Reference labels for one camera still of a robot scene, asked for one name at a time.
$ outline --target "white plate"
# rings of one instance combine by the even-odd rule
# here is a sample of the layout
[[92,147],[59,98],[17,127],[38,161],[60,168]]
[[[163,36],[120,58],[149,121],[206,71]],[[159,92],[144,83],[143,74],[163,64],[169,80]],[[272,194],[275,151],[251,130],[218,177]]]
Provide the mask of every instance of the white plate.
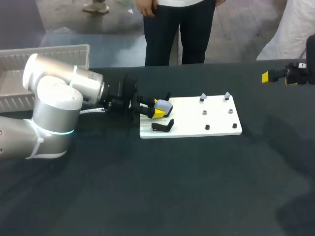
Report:
[[[229,100],[222,96],[208,96],[203,102],[200,97],[175,97],[169,100],[173,111],[168,118],[150,119],[140,115],[140,137],[142,139],[184,138],[204,136],[239,135],[242,127],[237,115],[233,96]],[[167,125],[171,119],[175,123],[170,132],[153,131],[152,123]]]

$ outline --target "shoe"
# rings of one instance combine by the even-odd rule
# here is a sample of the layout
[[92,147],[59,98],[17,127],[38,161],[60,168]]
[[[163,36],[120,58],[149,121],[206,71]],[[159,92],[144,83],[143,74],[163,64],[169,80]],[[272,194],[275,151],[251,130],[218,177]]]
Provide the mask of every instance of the shoe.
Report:
[[109,7],[104,2],[93,2],[90,4],[85,4],[82,11],[89,13],[99,12],[102,14],[106,14],[109,12]]

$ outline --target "cable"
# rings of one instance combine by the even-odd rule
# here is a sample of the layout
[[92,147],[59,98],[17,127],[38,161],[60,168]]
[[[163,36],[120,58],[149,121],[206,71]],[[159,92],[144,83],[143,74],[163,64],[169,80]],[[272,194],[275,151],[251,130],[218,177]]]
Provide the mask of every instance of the cable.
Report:
[[86,114],[86,113],[105,113],[105,112],[106,110],[104,108],[94,108],[94,109],[87,109],[87,110],[80,111],[80,115]]

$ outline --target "white cloth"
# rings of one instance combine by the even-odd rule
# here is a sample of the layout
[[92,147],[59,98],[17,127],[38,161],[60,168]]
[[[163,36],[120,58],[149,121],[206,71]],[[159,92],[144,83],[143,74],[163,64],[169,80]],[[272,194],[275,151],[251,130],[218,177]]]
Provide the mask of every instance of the white cloth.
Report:
[[203,0],[157,0],[157,3],[161,6],[184,7],[195,5],[202,1]]
[[315,33],[315,0],[288,0],[279,28],[257,60],[298,59]]

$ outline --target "dark table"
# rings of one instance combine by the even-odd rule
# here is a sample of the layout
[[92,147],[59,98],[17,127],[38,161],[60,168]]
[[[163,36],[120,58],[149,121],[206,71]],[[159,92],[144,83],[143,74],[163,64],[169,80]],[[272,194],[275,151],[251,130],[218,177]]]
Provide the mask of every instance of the dark table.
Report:
[[137,122],[81,115],[64,158],[0,163],[0,235],[314,236],[315,87],[261,83],[287,63],[95,69],[144,95],[229,91],[243,134],[141,140]]

